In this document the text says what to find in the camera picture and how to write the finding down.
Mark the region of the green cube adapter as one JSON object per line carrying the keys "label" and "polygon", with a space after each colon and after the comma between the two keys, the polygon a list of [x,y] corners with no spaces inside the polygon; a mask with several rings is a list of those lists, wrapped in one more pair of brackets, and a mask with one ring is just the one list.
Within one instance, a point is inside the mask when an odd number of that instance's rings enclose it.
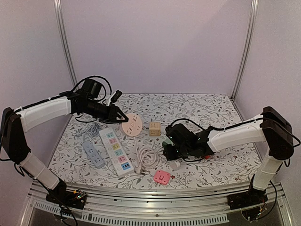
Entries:
{"label": "green cube adapter", "polygon": [[167,145],[172,145],[172,141],[169,138],[166,138],[163,142],[162,142],[162,146],[167,146]]}

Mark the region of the white adapter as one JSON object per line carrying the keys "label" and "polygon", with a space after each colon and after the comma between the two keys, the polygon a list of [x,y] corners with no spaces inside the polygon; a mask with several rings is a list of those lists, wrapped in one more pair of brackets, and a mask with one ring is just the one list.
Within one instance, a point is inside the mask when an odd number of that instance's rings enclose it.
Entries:
{"label": "white adapter", "polygon": [[181,163],[178,160],[170,161],[169,164],[174,171],[177,171],[181,167]]}

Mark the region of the pink round socket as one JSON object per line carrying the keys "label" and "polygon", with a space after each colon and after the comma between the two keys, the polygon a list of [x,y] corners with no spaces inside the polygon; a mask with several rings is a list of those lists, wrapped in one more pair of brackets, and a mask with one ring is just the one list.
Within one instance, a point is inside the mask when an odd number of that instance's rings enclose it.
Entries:
{"label": "pink round socket", "polygon": [[143,129],[143,122],[139,115],[135,113],[129,113],[126,115],[128,122],[122,122],[119,126],[121,132],[128,137],[138,136]]}

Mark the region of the pink heart adapter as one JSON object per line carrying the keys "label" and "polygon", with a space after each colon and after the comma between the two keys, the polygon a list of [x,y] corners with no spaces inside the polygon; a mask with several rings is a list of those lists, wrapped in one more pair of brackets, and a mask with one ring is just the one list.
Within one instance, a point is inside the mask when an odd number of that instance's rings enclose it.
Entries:
{"label": "pink heart adapter", "polygon": [[167,185],[169,183],[170,178],[171,174],[162,170],[156,171],[154,175],[154,181],[162,185]]}

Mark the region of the beige cube socket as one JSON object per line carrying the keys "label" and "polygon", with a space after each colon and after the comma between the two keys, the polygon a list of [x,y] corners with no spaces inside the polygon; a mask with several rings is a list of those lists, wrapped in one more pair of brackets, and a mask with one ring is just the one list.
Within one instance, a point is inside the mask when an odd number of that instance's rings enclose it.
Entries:
{"label": "beige cube socket", "polygon": [[151,121],[149,123],[149,135],[151,137],[159,137],[161,134],[160,122]]}

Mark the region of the white cube socket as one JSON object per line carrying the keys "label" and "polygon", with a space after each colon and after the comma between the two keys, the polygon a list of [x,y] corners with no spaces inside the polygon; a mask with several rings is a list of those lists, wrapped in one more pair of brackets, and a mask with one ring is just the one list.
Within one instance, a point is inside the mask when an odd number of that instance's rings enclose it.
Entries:
{"label": "white cube socket", "polygon": [[200,120],[199,120],[198,117],[191,116],[189,119],[190,119],[191,121],[193,121],[194,123],[198,124],[198,125],[199,125],[199,123],[200,123]]}

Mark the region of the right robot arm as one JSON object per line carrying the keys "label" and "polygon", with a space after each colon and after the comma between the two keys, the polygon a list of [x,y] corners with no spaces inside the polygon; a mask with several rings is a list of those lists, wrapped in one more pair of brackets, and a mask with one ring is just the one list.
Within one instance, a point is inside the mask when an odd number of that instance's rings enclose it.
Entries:
{"label": "right robot arm", "polygon": [[200,159],[238,145],[267,143],[269,149],[260,168],[252,176],[248,191],[227,197],[232,210],[266,202],[266,188],[270,181],[301,144],[293,134],[291,124],[270,106],[249,120],[225,128],[202,128],[199,133],[193,133],[180,122],[177,119],[165,129],[171,141],[162,145],[163,155],[168,161],[190,156]]}

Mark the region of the floral table mat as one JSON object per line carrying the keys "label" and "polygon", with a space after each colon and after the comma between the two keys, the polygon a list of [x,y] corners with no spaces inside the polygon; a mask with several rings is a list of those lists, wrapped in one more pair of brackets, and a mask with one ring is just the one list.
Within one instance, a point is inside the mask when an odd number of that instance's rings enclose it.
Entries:
{"label": "floral table mat", "polygon": [[[79,120],[72,117],[49,164],[57,176],[66,182],[125,189],[190,189],[232,183],[249,182],[260,165],[260,158],[253,144],[241,145],[218,151],[209,159],[199,162],[181,162],[174,171],[162,154],[166,139],[165,127],[176,119],[198,117],[199,126],[227,127],[241,121],[239,114],[226,95],[209,94],[123,94],[117,106],[124,113],[135,113],[143,121],[143,130],[137,138],[127,137],[113,125],[115,133],[134,167],[138,166],[136,151],[149,148],[158,153],[159,162],[154,169],[142,169],[140,174],[119,177],[107,155],[99,136],[105,124],[92,122],[87,115]],[[149,135],[149,123],[160,122],[159,137]],[[90,142],[104,161],[97,169],[82,144]],[[167,185],[154,181],[156,171],[171,174]]]}

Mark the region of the white colourful power strip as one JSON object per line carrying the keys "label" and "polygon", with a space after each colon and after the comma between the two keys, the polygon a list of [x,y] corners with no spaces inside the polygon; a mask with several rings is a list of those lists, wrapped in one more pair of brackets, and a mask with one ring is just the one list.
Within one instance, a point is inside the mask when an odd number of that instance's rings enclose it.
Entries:
{"label": "white colourful power strip", "polygon": [[119,177],[130,175],[135,171],[113,128],[99,131],[100,138]]}

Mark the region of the grey-blue power strip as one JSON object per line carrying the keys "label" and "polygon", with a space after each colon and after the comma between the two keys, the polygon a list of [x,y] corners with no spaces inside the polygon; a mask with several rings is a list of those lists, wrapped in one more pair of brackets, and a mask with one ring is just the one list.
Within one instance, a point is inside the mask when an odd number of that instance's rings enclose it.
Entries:
{"label": "grey-blue power strip", "polygon": [[97,169],[100,169],[104,166],[104,161],[96,148],[90,142],[84,142],[82,144],[87,155],[90,157],[91,161],[94,163]]}

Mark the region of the right aluminium frame post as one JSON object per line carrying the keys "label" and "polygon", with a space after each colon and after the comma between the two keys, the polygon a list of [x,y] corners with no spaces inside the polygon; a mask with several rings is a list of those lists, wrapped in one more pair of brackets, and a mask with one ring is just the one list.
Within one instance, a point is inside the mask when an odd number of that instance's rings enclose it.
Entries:
{"label": "right aluminium frame post", "polygon": [[248,55],[250,52],[251,44],[252,44],[252,38],[254,33],[254,27],[256,23],[256,17],[257,17],[257,10],[258,10],[258,0],[252,0],[251,1],[251,8],[250,8],[250,16],[248,20],[248,26],[247,26],[247,32],[246,32],[246,40],[244,43],[243,53],[240,60],[239,68],[237,77],[235,80],[235,84],[231,93],[231,100],[234,102],[238,96],[239,88],[243,79],[244,71],[247,64]]}

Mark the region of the aluminium frame post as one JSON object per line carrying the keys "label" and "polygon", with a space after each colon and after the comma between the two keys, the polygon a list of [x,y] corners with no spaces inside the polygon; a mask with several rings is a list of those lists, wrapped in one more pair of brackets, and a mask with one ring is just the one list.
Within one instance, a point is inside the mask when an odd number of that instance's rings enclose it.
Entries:
{"label": "aluminium frame post", "polygon": [[247,32],[246,32],[246,40],[244,43],[243,53],[240,60],[239,68],[237,77],[235,80],[235,84],[231,93],[231,100],[234,102],[238,96],[239,88],[243,79],[244,71],[247,64],[248,55],[250,52],[251,44],[252,44],[252,38],[254,33],[254,27],[256,23],[256,17],[257,17],[257,10],[258,10],[258,0],[252,0],[251,1],[251,8],[250,8],[250,16],[248,20],[248,26],[247,26]]}
{"label": "aluminium frame post", "polygon": [[56,15],[56,20],[58,25],[58,31],[61,39],[62,48],[63,48],[63,54],[67,64],[67,69],[69,72],[71,82],[73,85],[75,85],[78,81],[77,81],[77,77],[75,74],[75,70],[71,58],[70,48],[68,45],[67,33],[66,33],[64,19],[63,19],[62,2],[60,0],[53,0],[53,3],[54,3],[55,15]]}

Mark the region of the left aluminium frame post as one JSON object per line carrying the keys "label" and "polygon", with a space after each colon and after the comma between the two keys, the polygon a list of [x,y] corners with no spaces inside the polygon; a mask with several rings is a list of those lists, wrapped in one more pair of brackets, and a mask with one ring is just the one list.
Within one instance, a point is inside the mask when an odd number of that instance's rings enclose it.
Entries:
{"label": "left aluminium frame post", "polygon": [[71,58],[70,48],[68,45],[67,33],[66,33],[64,19],[63,19],[62,2],[60,0],[53,0],[53,3],[54,3],[55,15],[56,15],[56,20],[58,25],[58,31],[61,39],[62,48],[63,48],[63,54],[67,64],[67,69],[69,72],[71,82],[73,85],[75,85],[78,81],[77,81],[77,77],[75,74],[75,70]]}

